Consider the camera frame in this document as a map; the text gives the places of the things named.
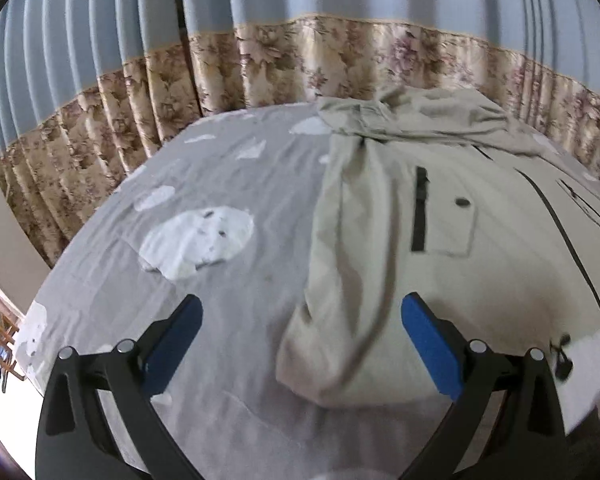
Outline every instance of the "bed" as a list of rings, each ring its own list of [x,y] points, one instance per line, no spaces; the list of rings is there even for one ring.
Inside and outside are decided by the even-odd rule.
[[[193,293],[203,329],[152,404],[205,478],[399,475],[442,420],[445,396],[327,410],[274,374],[303,299],[330,133],[315,104],[228,112],[188,126],[128,177],[62,254],[21,328],[16,358],[39,391],[65,345],[109,351]],[[583,166],[536,140],[600,194]],[[102,399],[124,458],[143,468]],[[477,459],[497,407],[494,398],[465,461]]]

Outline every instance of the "curtain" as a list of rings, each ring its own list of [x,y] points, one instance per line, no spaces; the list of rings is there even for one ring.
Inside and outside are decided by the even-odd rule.
[[[53,265],[201,115],[396,82],[477,88],[600,176],[596,0],[10,0],[0,185]]]

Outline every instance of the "flower pattern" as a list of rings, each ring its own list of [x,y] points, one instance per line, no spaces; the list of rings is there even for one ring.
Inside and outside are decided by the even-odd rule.
[[[385,84],[476,88],[600,176],[600,95],[479,38],[302,16],[194,34],[189,52],[183,45],[99,76],[1,156],[0,186],[50,265],[126,175],[200,116],[318,96],[371,99]]]

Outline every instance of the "folded garment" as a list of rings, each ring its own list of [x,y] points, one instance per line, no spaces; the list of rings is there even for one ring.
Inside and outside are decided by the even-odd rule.
[[[336,134],[279,381],[323,406],[435,395],[400,323],[413,291],[499,352],[600,329],[600,200],[535,130],[472,90],[319,107]]]

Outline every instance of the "metal screw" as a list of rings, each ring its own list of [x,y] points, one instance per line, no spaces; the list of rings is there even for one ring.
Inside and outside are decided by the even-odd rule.
[[[58,352],[58,357],[61,358],[62,360],[64,360],[64,359],[68,359],[73,354],[74,354],[74,349],[71,348],[70,346],[65,346]]]
[[[121,354],[128,354],[136,346],[136,342],[132,339],[123,339],[116,345],[116,350]]]
[[[469,348],[477,354],[484,354],[487,351],[487,343],[474,339],[469,343]]]
[[[529,354],[534,361],[542,361],[544,359],[544,352],[539,348],[532,348]]]

